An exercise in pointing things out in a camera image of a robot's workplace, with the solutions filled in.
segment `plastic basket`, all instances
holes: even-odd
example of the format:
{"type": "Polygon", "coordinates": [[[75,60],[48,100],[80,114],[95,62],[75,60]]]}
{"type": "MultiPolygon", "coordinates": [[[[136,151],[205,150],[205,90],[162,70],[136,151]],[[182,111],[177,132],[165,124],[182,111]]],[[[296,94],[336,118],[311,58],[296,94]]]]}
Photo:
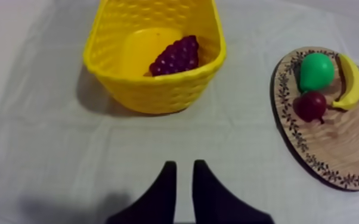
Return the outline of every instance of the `plastic basket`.
{"type": "Polygon", "coordinates": [[[84,62],[114,99],[148,114],[187,108],[203,92],[225,58],[214,0],[102,0],[85,47],[84,62]],[[145,76],[175,40],[196,35],[199,67],[145,76]]]}

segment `oval wooden platter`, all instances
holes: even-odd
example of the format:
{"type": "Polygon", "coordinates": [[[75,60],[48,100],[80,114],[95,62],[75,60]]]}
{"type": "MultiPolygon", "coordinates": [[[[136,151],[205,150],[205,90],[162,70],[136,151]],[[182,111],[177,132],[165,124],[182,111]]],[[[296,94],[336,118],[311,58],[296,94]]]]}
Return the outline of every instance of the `oval wooden platter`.
{"type": "Polygon", "coordinates": [[[321,52],[329,56],[335,66],[335,79],[323,89],[327,105],[339,98],[345,89],[338,53],[326,48],[305,47],[287,54],[273,73],[271,99],[283,137],[301,161],[322,181],[338,188],[359,191],[359,103],[349,111],[328,107],[319,120],[306,123],[293,110],[293,102],[301,94],[297,78],[306,55],[321,52]]]}

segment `banana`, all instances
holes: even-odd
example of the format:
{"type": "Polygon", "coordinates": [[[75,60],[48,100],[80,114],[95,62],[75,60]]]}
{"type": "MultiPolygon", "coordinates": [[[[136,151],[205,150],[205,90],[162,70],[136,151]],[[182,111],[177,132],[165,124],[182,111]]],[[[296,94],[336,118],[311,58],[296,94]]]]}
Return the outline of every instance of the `banana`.
{"type": "Polygon", "coordinates": [[[338,102],[333,101],[332,106],[350,110],[354,108],[359,101],[359,68],[348,56],[339,54],[338,57],[341,61],[346,89],[338,102]]]}

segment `woven basket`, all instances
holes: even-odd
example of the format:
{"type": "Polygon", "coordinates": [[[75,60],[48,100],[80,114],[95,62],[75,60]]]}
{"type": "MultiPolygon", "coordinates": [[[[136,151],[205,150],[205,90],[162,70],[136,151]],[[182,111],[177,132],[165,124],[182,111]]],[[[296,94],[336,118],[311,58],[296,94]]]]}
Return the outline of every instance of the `woven basket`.
{"type": "Polygon", "coordinates": [[[224,62],[225,42],[214,0],[102,0],[83,56],[118,102],[164,114],[198,99],[224,62]],[[148,76],[157,56],[187,35],[199,42],[199,67],[148,76]]]}

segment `floral border pattern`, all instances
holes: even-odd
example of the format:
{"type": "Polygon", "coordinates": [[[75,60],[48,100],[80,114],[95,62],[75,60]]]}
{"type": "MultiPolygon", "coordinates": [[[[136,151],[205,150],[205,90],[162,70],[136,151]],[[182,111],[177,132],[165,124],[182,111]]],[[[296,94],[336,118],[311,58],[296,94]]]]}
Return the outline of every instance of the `floral border pattern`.
{"type": "Polygon", "coordinates": [[[292,132],[292,136],[296,139],[296,148],[299,149],[305,156],[304,160],[309,165],[310,168],[315,170],[317,173],[321,173],[322,177],[327,179],[330,183],[333,183],[337,186],[341,186],[345,189],[350,189],[350,187],[358,187],[359,186],[359,175],[351,175],[347,174],[343,176],[340,174],[338,170],[331,169],[331,167],[316,158],[315,155],[309,154],[309,146],[307,145],[306,139],[299,131],[299,126],[296,124],[296,119],[292,117],[291,110],[292,105],[289,99],[289,88],[287,86],[289,78],[293,73],[299,73],[301,69],[301,64],[303,59],[312,53],[322,53],[330,58],[334,59],[338,56],[337,53],[325,50],[307,50],[303,52],[296,52],[296,56],[292,57],[290,63],[285,65],[284,72],[278,74],[278,81],[280,82],[280,89],[276,93],[277,96],[281,99],[280,103],[284,106],[279,116],[283,119],[286,119],[286,123],[289,123],[289,131],[292,132]]]}

